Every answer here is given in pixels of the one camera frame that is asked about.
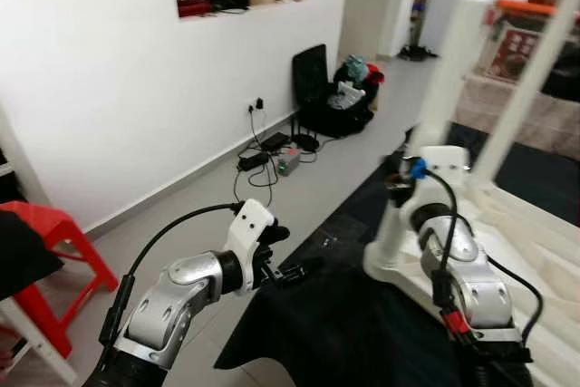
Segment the red cloth item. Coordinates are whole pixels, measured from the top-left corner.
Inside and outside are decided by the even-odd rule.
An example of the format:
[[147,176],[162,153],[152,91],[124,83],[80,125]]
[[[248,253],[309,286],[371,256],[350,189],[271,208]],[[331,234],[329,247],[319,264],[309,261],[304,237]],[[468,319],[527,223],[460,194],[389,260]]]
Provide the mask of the red cloth item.
[[366,75],[362,81],[364,85],[381,85],[385,82],[385,73],[377,67],[376,64],[367,63],[366,64]]

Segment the dark red round object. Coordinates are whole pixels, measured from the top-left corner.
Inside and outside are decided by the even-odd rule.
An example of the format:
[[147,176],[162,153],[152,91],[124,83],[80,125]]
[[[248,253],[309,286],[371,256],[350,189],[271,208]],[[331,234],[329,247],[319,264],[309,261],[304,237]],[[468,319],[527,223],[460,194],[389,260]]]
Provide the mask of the dark red round object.
[[177,8],[179,18],[214,13],[214,3],[210,0],[177,0]]

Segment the red plastic stool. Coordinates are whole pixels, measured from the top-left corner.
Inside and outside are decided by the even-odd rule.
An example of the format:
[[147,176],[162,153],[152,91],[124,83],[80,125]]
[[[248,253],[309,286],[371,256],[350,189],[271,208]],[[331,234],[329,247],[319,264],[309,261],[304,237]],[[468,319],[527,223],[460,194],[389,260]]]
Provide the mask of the red plastic stool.
[[113,275],[111,268],[104,262],[98,250],[92,246],[86,234],[63,210],[18,200],[0,202],[0,210],[15,213],[25,224],[32,227],[37,234],[41,235],[47,249],[61,258],[64,263],[66,260],[76,260],[92,269],[94,278],[84,285],[82,291],[62,314],[56,314],[53,311],[36,283],[12,296],[17,304],[32,317],[34,324],[45,334],[47,341],[53,345],[54,349],[63,357],[69,357],[73,344],[67,336],[67,328],[75,320],[83,305],[94,295],[96,289],[103,287],[108,291],[115,291],[119,287],[119,279]]

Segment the black power strip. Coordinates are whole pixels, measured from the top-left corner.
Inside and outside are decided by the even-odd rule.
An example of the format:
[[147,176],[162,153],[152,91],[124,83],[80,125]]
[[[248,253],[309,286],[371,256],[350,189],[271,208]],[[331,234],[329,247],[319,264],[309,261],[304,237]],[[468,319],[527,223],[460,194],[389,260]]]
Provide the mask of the black power strip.
[[240,156],[237,159],[237,171],[246,172],[264,167],[270,161],[268,152],[259,151],[254,154]]

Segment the black mop head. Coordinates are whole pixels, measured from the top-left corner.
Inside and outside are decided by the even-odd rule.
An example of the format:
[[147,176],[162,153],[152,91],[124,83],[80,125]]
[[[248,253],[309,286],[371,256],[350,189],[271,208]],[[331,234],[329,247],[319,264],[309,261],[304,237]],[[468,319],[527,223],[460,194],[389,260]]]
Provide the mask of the black mop head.
[[409,61],[409,63],[423,63],[431,57],[438,55],[422,44],[405,44],[397,54],[398,59]]

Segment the teal plush toy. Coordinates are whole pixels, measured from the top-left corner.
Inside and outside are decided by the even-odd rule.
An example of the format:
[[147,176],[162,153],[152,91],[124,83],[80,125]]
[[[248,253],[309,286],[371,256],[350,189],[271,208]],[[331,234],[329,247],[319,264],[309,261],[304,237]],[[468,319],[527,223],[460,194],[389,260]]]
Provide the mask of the teal plush toy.
[[369,65],[363,57],[355,54],[348,54],[344,57],[343,68],[349,81],[362,83],[370,73]]

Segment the black cloth cover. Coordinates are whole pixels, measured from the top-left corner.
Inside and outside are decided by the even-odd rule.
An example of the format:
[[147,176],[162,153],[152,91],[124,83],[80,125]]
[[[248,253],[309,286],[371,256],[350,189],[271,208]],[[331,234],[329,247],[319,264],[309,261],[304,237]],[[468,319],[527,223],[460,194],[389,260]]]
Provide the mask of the black cloth cover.
[[444,325],[363,272],[385,208],[384,175],[385,159],[287,258],[324,258],[323,270],[253,296],[215,369],[275,362],[295,387],[475,387],[461,380]]

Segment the black power adapter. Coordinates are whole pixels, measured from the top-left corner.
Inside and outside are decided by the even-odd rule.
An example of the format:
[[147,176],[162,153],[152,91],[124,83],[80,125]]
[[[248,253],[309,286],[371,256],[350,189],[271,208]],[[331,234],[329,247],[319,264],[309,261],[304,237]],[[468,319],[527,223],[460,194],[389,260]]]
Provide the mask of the black power adapter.
[[269,137],[258,142],[261,150],[264,152],[277,152],[281,150],[287,143],[291,141],[290,135],[282,131],[274,131]]

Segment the dark fabric bundle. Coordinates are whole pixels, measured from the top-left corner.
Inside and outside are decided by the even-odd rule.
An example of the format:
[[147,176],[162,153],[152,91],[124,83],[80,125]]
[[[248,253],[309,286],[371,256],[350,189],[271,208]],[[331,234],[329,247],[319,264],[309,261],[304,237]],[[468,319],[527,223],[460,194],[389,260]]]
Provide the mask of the dark fabric bundle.
[[8,210],[0,210],[0,300],[16,295],[63,267],[40,234]]

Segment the white plastic table leg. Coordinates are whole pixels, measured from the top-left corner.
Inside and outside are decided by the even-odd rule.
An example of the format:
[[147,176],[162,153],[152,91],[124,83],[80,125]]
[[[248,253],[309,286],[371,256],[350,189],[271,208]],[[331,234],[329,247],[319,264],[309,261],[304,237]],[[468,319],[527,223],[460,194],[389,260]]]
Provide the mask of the white plastic table leg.
[[538,51],[531,57],[525,72],[517,82],[517,88],[510,98],[506,112],[498,118],[497,125],[490,132],[488,142],[478,155],[472,175],[469,177],[469,184],[472,187],[482,188],[494,183],[498,169],[504,163],[511,144],[514,143],[518,127],[525,120],[534,97],[546,83],[559,51],[573,30],[575,14],[579,14],[580,11],[580,0],[556,0],[555,4],[550,6],[555,8],[555,13],[548,18]]
[[[453,111],[459,104],[464,75],[469,68],[469,51],[480,38],[492,1],[455,0],[444,34],[444,52],[435,64],[419,112],[417,125],[403,142],[403,154],[432,144],[443,144]],[[362,267],[377,282],[386,282],[398,270],[403,235],[409,227],[401,220],[401,202],[390,198],[382,214],[376,237],[364,249]]]

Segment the white frame bar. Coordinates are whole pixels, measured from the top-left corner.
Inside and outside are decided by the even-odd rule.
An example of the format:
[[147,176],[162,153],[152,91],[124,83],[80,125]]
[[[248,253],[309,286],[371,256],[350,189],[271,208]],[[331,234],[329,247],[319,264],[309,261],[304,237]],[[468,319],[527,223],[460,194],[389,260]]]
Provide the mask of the white frame bar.
[[14,328],[18,337],[18,342],[14,345],[12,352],[13,366],[4,369],[4,374],[11,372],[27,354],[34,353],[50,367],[55,375],[58,375],[59,379],[62,379],[66,387],[73,386],[73,383],[78,380],[76,371],[47,341],[47,337],[37,328],[32,317],[12,297],[6,297],[0,301],[0,317],[3,317]]

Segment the white plastic bag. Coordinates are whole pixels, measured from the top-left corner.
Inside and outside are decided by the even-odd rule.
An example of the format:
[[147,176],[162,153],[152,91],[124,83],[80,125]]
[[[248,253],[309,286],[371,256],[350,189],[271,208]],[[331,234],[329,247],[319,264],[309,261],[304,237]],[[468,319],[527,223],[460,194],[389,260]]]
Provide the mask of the white plastic bag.
[[348,110],[363,100],[365,94],[366,92],[356,88],[353,82],[339,82],[335,85],[335,92],[327,98],[327,105],[339,111]]

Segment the flat black router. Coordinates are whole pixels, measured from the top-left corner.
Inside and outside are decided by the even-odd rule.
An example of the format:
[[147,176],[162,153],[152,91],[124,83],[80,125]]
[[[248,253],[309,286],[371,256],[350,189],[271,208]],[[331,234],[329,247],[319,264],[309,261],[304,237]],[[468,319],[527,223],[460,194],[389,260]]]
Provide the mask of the flat black router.
[[316,137],[303,133],[291,135],[291,142],[293,142],[299,150],[306,152],[316,152],[320,147],[320,142]]

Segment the white appliance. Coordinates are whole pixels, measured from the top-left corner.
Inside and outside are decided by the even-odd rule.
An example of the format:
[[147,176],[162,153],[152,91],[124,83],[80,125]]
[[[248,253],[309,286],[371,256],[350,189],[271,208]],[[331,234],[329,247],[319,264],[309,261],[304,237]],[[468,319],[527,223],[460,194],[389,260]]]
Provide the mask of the white appliance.
[[440,54],[455,0],[428,0],[424,10],[424,22],[420,44],[428,51]]

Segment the white plastic table top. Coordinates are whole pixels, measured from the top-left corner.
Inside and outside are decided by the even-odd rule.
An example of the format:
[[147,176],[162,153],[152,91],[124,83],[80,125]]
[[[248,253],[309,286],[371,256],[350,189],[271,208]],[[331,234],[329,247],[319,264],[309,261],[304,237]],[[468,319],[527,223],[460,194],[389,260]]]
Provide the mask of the white plastic table top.
[[[469,219],[490,257],[511,271],[506,285],[513,301],[515,324],[525,326],[530,320],[536,308],[535,293],[546,300],[543,313],[527,338],[530,387],[579,387],[579,229],[493,185],[472,187],[471,175],[469,171],[463,191],[465,201],[459,212]],[[403,235],[399,260],[398,270],[389,275],[386,283],[422,301],[436,321],[444,325],[459,356],[460,378],[472,382],[465,370],[467,354],[453,344],[432,303],[431,282],[422,270],[421,249],[413,231],[407,230]]]

